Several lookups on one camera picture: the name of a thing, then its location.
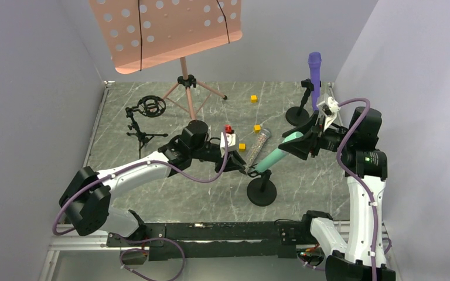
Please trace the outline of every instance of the red object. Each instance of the red object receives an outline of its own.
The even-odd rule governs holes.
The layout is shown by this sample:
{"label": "red object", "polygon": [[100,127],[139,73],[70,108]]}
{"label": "red object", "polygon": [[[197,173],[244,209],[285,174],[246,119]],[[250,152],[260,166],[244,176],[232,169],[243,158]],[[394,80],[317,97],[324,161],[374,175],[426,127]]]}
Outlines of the red object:
{"label": "red object", "polygon": [[232,127],[230,125],[225,125],[225,133],[232,133]]}

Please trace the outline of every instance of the white bracket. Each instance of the white bracket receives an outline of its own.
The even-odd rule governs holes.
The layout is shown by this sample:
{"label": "white bracket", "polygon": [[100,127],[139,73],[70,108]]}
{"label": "white bracket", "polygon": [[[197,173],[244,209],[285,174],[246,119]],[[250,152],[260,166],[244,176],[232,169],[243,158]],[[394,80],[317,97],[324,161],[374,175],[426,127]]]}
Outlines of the white bracket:
{"label": "white bracket", "polygon": [[[227,134],[227,143],[229,146],[229,152],[239,149],[239,144],[237,142],[237,137],[236,137],[235,133]],[[221,156],[223,157],[223,155],[225,154],[225,139],[223,138],[223,134],[221,134],[221,137],[220,137],[220,151],[221,151]]]}
{"label": "white bracket", "polygon": [[340,110],[339,103],[333,97],[325,94],[323,101],[317,106],[325,115],[325,124],[323,124],[323,131],[325,131],[337,118],[337,112]]}

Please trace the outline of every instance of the microphone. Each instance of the microphone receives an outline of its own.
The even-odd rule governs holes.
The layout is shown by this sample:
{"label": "microphone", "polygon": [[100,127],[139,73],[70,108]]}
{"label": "microphone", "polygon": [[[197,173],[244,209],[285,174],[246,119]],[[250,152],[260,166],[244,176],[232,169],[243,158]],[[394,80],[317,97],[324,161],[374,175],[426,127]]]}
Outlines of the microphone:
{"label": "microphone", "polygon": [[322,66],[322,55],[319,52],[313,52],[308,57],[309,73],[311,75],[311,83],[315,86],[315,90],[311,94],[311,106],[313,111],[318,110],[317,100],[320,97],[320,66]]}

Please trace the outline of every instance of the gray marble surface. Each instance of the gray marble surface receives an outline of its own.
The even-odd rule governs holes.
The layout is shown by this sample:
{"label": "gray marble surface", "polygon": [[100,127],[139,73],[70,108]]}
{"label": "gray marble surface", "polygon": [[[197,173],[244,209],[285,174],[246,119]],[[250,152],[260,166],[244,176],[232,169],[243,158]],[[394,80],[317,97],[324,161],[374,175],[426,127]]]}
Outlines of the gray marble surface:
{"label": "gray marble surface", "polygon": [[[211,82],[208,85],[226,94],[228,100],[212,95],[197,118],[205,121],[210,127],[210,135],[216,137],[220,136],[224,124],[230,124],[240,142],[248,148],[257,137],[253,130],[255,124],[269,128],[272,137],[258,159],[273,151],[281,143],[282,133],[292,128],[284,114],[288,108],[299,104],[304,92],[299,83],[290,82]],[[114,83],[100,118],[88,165],[100,170],[137,160],[137,139],[125,134],[129,124],[125,107],[136,105],[145,95],[161,97],[171,86],[172,83]],[[208,93],[199,86],[192,89],[196,109]],[[256,95],[258,102],[251,103],[250,95]],[[187,104],[181,86],[170,97],[180,105]],[[187,112],[167,102],[162,116],[136,115],[136,120],[142,131],[169,134],[167,138],[153,139],[143,148],[144,157],[180,134],[190,118]],[[246,154],[247,151],[241,153],[243,158]],[[113,206],[130,208],[146,222],[299,220],[307,210],[326,211],[337,220],[349,219],[349,191],[334,153],[321,151],[318,157],[308,161],[288,155],[271,170],[271,180],[277,186],[278,195],[268,207],[250,203],[246,187],[251,179],[239,172],[224,173],[209,184],[195,183],[181,175],[155,180],[116,198]],[[197,160],[185,172],[201,179],[215,175],[213,164]]]}

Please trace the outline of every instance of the teal handle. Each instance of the teal handle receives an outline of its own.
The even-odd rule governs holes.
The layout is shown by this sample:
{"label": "teal handle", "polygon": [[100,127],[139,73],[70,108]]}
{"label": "teal handle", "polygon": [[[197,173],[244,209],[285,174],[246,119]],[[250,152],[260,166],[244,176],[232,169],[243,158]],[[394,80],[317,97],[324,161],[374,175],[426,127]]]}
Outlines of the teal handle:
{"label": "teal handle", "polygon": [[[303,134],[301,132],[294,132],[288,135],[282,143],[300,138],[302,136]],[[265,159],[263,159],[258,163],[258,165],[256,165],[255,171],[257,171],[258,173],[262,173],[268,170],[271,166],[275,165],[276,162],[279,162],[280,160],[282,160],[282,158],[286,157],[287,154],[289,153],[278,148],[276,150],[273,150],[267,157],[265,157]]]}

